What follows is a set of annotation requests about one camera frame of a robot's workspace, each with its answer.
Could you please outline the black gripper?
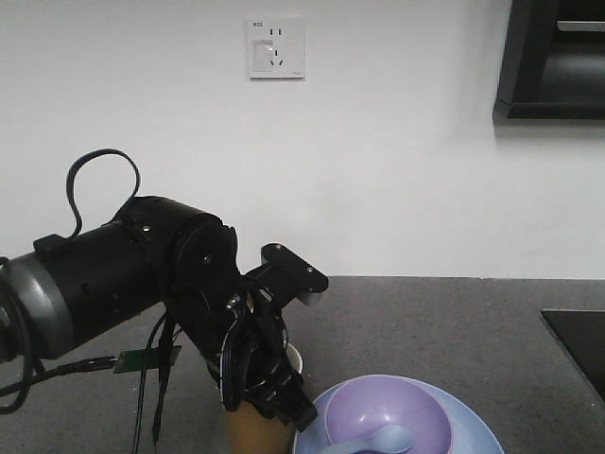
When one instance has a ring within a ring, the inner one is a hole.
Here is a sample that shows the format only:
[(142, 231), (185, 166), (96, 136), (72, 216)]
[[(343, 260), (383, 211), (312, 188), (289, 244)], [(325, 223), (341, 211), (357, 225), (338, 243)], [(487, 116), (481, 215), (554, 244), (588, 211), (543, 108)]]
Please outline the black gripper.
[(318, 411), (287, 357), (282, 309), (263, 292), (239, 292), (212, 313), (212, 322), (217, 336), (207, 362), (224, 409), (235, 411), (248, 401), (266, 418), (306, 431)]

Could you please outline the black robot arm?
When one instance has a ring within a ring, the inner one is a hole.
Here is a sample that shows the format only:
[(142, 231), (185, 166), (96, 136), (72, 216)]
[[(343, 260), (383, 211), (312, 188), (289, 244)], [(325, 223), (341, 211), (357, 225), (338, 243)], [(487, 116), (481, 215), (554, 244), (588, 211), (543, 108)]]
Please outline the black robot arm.
[(55, 359), (156, 304), (198, 348), (226, 410), (251, 403), (297, 429), (317, 416), (288, 360), (283, 308), (309, 303), (325, 275), (286, 246), (247, 273), (235, 230), (161, 197), (136, 197), (107, 224), (38, 239), (1, 262), (1, 358)]

